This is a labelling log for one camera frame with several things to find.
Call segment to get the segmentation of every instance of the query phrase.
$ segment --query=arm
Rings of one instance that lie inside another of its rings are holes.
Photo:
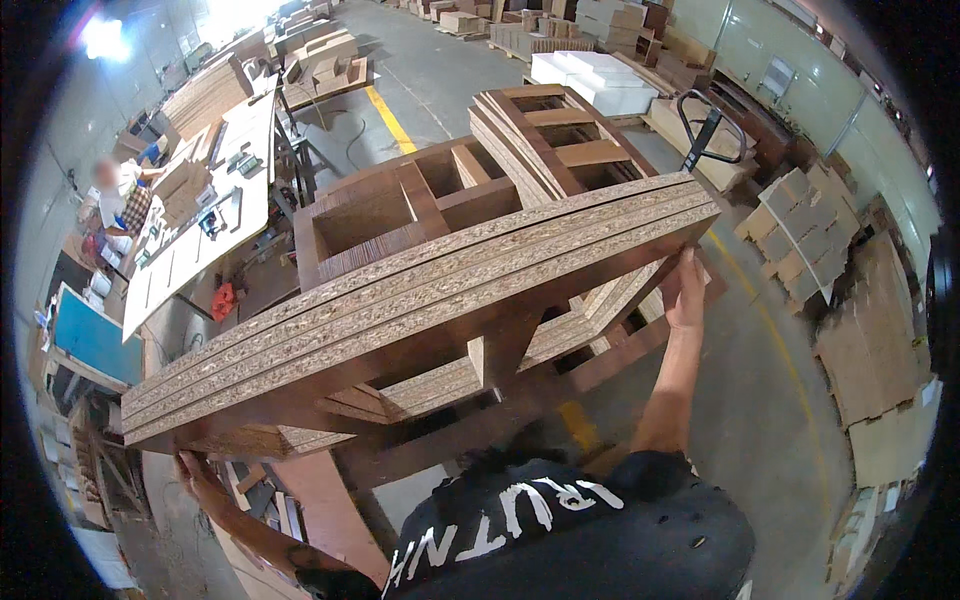
[[[229,492],[200,455],[182,451],[177,459],[180,479],[211,520],[268,563],[297,580],[298,569],[353,571],[343,563],[300,541],[286,536],[237,508]]]
[[[166,167],[162,169],[143,169],[140,171],[140,179],[144,181],[155,180],[167,172]]]
[[[123,236],[125,236],[125,235],[126,235],[127,237],[133,237],[132,231],[127,231],[126,229],[116,228],[116,227],[114,227],[114,226],[110,226],[110,227],[108,227],[108,228],[104,228],[104,231],[107,232],[107,235],[112,235],[112,236],[114,236],[114,237],[123,237]]]
[[[692,248],[684,250],[660,289],[670,338],[657,384],[643,408],[630,449],[686,454],[693,388],[704,341],[704,271]]]

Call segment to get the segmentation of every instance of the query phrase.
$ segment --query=white bucket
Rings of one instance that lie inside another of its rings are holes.
[[[99,294],[90,288],[84,288],[83,296],[84,299],[86,299],[86,303],[88,303],[90,306],[93,306],[100,312],[104,312],[104,299],[101,298]]]
[[[94,292],[102,298],[106,298],[107,294],[110,293],[110,287],[109,278],[105,276],[100,269],[93,272],[93,278],[90,280],[90,288],[92,288]]]
[[[104,245],[104,249],[100,251],[100,255],[103,257],[106,262],[110,264],[114,269],[120,268],[120,254],[114,252],[110,249],[109,244]]]
[[[107,245],[115,252],[120,252],[126,256],[133,249],[133,238],[126,235],[108,235]]]

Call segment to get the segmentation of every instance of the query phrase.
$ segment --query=worker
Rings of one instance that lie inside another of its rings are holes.
[[[164,172],[165,169],[143,169],[133,161],[118,163],[111,155],[97,159],[93,165],[93,186],[100,194],[100,217],[108,235],[139,235],[154,196],[146,182]]]
[[[407,517],[382,592],[240,511],[200,455],[179,454],[180,476],[234,540],[314,598],[733,598],[753,530],[686,459],[704,337],[704,274],[692,249],[660,288],[670,336],[632,454],[602,484],[540,458],[477,455]]]

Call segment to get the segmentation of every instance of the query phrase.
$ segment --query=workbench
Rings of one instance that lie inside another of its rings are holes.
[[[263,231],[267,226],[271,200],[280,204],[288,216],[292,212],[279,197],[278,191],[271,189],[275,179],[276,81],[277,75],[274,75],[258,82],[259,87],[266,90],[262,97],[252,104],[244,101],[224,114],[223,139],[217,151],[217,162],[212,165],[213,187],[218,196],[227,194],[234,186],[243,190],[239,210],[234,217],[239,224],[228,224],[227,229],[219,231],[215,239],[211,239],[199,227],[188,223],[146,265],[133,271],[124,312],[124,342],[190,281],[210,267],[216,267],[222,258]],[[241,150],[261,159],[260,165],[247,175],[237,170],[228,171],[227,159]],[[154,207],[158,203],[155,197]],[[157,213],[151,209],[151,217],[136,244],[138,250],[150,241],[150,224],[156,222]]]

